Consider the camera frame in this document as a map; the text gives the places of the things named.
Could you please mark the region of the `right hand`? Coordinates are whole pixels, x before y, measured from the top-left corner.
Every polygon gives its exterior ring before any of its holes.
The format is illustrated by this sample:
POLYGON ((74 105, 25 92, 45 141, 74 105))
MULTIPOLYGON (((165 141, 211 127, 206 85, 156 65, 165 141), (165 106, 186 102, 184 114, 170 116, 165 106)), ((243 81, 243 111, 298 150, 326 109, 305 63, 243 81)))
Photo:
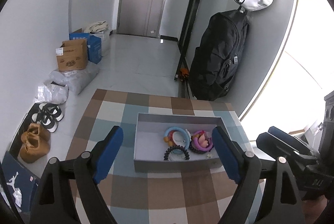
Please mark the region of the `right hand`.
POLYGON ((305 223, 333 223, 333 199, 324 195, 302 202, 305 223))

